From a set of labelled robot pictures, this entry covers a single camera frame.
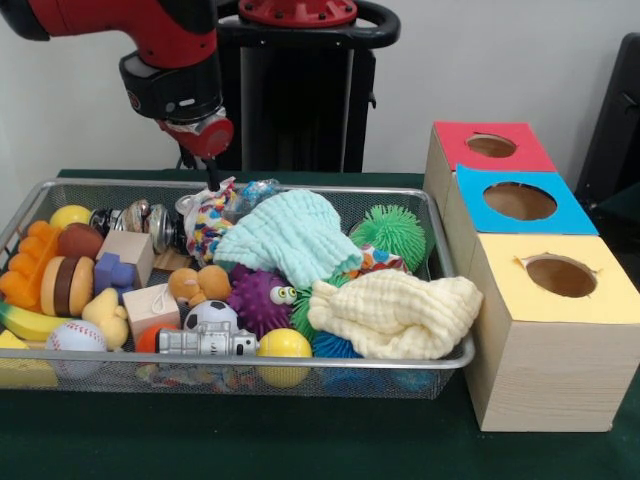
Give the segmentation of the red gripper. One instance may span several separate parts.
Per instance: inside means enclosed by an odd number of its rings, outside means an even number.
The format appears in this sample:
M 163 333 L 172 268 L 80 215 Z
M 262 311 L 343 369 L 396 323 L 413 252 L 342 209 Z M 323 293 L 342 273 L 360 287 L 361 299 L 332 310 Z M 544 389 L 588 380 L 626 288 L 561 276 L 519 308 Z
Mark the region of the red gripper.
M 220 180 L 214 158 L 227 150 L 234 135 L 234 126 L 226 115 L 226 109 L 220 108 L 195 123 L 177 124 L 161 121 L 160 129 L 189 153 L 203 159 L 208 189 L 217 192 L 220 189 Z

